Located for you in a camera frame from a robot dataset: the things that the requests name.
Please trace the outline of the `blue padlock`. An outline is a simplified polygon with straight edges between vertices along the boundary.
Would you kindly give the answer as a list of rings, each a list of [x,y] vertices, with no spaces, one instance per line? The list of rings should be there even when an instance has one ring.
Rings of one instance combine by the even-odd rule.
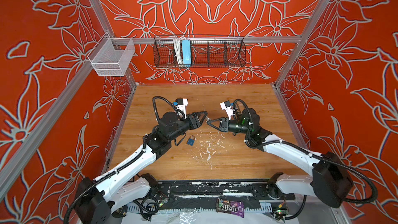
[[[194,145],[194,143],[195,143],[195,140],[196,140],[196,137],[195,136],[190,136],[189,138],[188,138],[188,140],[187,140],[187,145],[189,145],[189,146],[193,146]]]

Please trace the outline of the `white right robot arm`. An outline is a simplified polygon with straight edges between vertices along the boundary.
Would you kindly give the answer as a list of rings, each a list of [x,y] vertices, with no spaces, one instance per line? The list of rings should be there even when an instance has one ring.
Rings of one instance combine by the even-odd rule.
[[[339,208],[343,202],[367,204],[377,200],[378,190],[374,183],[364,174],[341,162],[336,154],[322,154],[281,139],[260,126],[260,116],[243,100],[222,102],[220,106],[227,112],[227,117],[209,120],[209,126],[220,132],[243,134],[244,143],[249,148],[278,156],[306,173],[305,176],[275,174],[271,178],[270,194],[273,198],[279,198],[281,194],[312,196],[332,208]],[[370,196],[365,199],[347,197],[354,186],[352,174],[369,185]]]

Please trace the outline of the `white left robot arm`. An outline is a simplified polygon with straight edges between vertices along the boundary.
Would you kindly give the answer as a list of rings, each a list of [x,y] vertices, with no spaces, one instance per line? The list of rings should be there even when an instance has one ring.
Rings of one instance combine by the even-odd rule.
[[[172,145],[178,146],[178,137],[184,138],[190,130],[200,128],[208,113],[186,112],[186,99],[178,99],[182,106],[162,96],[154,96],[152,104],[157,126],[143,136],[142,145],[129,157],[110,171],[90,179],[84,178],[76,191],[75,199],[68,207],[63,222],[69,223],[75,212],[83,224],[104,224],[112,213],[128,203],[150,198],[149,192],[156,180],[143,175],[136,181],[131,179],[145,167],[163,156]]]

